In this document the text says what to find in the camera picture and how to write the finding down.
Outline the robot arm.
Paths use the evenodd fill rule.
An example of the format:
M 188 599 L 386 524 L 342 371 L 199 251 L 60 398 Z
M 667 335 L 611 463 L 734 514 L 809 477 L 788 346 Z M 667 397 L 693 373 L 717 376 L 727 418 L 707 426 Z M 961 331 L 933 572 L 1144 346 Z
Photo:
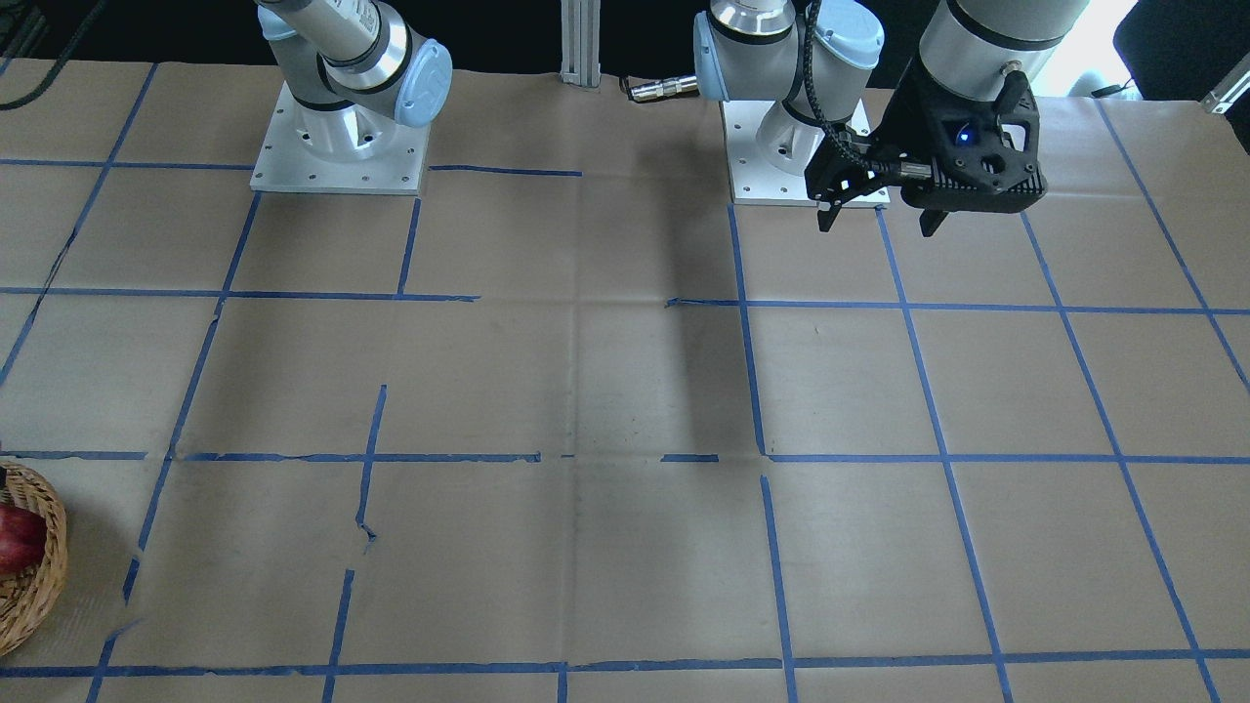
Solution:
M 881 121 L 850 129 L 888 31 L 858 1 L 712 1 L 692 19 L 692 70 L 715 103 L 778 103 L 820 135 L 800 160 L 818 226 L 898 186 L 924 236 L 954 213 L 1015 215 L 1048 191 L 1032 78 L 1084 1 L 940 1 Z
M 384 1 L 259 1 L 292 98 L 302 148 L 332 163 L 371 158 L 398 129 L 426 129 L 454 80 L 446 46 Z

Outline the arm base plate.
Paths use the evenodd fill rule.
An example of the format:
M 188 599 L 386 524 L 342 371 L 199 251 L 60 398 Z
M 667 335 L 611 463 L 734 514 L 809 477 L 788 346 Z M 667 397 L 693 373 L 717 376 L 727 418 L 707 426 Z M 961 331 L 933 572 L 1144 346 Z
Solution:
M 431 133 L 429 126 L 398 125 L 358 105 L 312 110 L 284 84 L 250 186 L 278 194 L 416 196 Z
M 720 108 L 732 204 L 818 206 L 808 198 L 805 169 L 824 133 L 796 120 L 782 103 L 732 100 Z

